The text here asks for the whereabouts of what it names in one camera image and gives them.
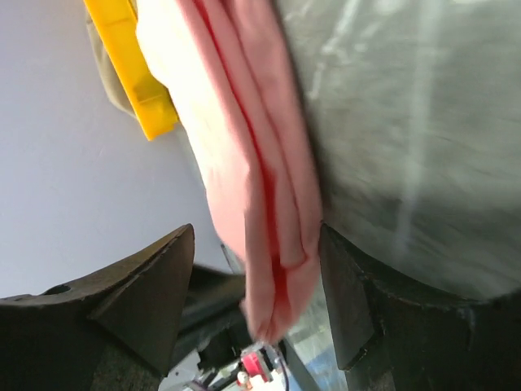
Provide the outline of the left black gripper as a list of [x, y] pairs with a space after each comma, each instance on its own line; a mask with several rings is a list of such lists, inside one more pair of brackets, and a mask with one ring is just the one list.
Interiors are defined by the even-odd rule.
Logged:
[[244, 275], [194, 267], [174, 346], [176, 365], [192, 351], [205, 349], [222, 336], [222, 344], [231, 349], [252, 344], [241, 309], [245, 285]]

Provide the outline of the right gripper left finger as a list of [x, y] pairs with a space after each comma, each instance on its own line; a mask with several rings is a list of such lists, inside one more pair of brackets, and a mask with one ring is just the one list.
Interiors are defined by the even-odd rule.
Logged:
[[41, 295], [39, 363], [53, 377], [92, 376], [118, 349], [154, 376], [172, 369], [195, 254], [190, 224], [137, 253]]

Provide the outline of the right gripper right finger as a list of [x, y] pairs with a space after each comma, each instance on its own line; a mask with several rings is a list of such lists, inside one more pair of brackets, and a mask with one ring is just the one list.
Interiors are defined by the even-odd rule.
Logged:
[[364, 253], [326, 223], [320, 255], [337, 364], [349, 371], [383, 334], [370, 290], [377, 282], [395, 289], [407, 276]]

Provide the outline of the pink t shirt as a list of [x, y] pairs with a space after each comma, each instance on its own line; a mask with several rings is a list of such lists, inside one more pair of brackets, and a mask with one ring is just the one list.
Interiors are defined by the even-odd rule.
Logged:
[[269, 1], [140, 1], [137, 37], [243, 262], [250, 333], [273, 344], [319, 275], [322, 203], [291, 61]]

